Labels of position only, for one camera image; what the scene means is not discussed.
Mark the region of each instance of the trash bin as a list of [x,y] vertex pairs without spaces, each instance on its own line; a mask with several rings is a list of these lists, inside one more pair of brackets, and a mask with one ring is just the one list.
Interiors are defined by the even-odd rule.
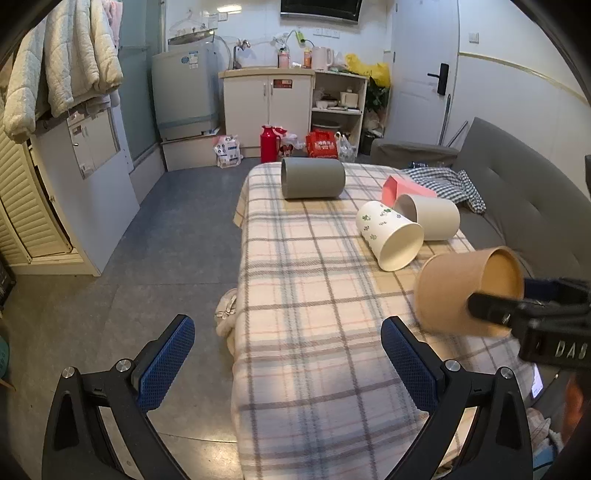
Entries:
[[376,138],[377,135],[374,135],[368,130],[363,130],[361,132],[361,140],[359,141],[359,153],[369,155],[371,153],[371,144]]

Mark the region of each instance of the quilted jacket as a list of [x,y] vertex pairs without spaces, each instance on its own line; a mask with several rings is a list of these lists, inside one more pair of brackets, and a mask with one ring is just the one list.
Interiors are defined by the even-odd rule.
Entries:
[[42,59],[55,117],[123,82],[102,0],[63,0],[27,33],[12,67],[4,128],[16,142],[35,131]]

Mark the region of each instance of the red thermos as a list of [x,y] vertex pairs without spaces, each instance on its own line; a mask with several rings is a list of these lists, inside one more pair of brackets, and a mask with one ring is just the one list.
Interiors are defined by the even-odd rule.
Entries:
[[261,163],[277,161],[280,137],[271,125],[263,125],[261,133]]

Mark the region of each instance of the sticker label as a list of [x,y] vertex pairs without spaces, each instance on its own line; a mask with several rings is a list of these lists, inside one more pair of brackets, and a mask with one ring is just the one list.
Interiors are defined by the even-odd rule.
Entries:
[[273,88],[293,88],[293,80],[273,80]]

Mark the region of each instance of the louvered door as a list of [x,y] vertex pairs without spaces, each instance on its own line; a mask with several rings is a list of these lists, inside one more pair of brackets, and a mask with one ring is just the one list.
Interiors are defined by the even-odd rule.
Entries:
[[4,210],[0,252],[9,264],[72,251],[41,189],[28,148],[11,141],[4,130],[0,131],[0,202]]

